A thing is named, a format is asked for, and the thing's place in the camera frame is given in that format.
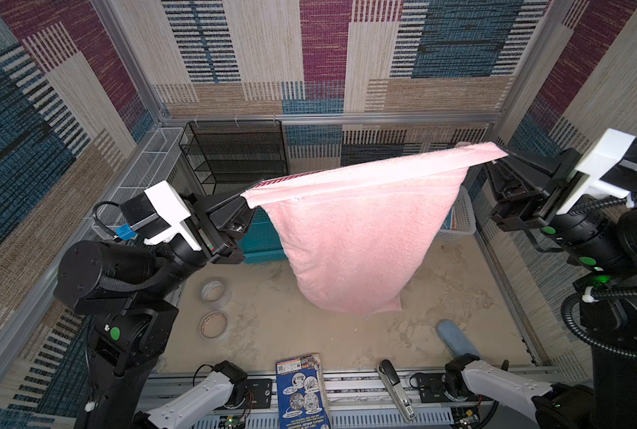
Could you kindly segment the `pink terry towel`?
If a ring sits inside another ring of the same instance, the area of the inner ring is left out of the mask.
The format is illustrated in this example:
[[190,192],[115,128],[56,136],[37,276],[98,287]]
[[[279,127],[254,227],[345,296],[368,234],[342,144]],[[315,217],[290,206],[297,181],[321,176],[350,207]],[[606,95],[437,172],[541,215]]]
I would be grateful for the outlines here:
[[313,305],[398,311],[469,168],[505,155],[492,142],[471,144],[273,179],[243,198],[267,213]]

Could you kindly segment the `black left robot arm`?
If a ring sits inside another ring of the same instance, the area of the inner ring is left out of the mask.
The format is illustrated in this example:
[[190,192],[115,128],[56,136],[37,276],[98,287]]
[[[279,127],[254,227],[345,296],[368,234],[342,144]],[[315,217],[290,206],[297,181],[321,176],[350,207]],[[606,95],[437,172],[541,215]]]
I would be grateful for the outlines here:
[[168,183],[119,204],[127,227],[144,239],[128,244],[79,241],[59,263],[55,298],[93,320],[85,348],[89,387],[79,428],[188,428],[219,408],[252,407],[247,375],[223,361],[192,389],[148,412],[143,388],[164,353],[177,307],[168,295],[210,264],[239,264],[255,211],[241,192],[182,195]]

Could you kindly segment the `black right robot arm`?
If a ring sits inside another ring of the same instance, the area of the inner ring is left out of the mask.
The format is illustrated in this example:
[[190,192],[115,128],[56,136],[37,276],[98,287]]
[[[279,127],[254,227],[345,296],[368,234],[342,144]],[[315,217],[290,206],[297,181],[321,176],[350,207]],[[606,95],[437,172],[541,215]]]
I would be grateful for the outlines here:
[[581,155],[508,149],[487,164],[497,203],[492,220],[506,232],[551,241],[588,273],[560,307],[565,327],[590,347],[593,384],[539,383],[494,368],[473,354],[450,361],[442,383],[450,400],[487,398],[542,428],[637,428],[637,151],[604,171],[620,197],[577,192]]

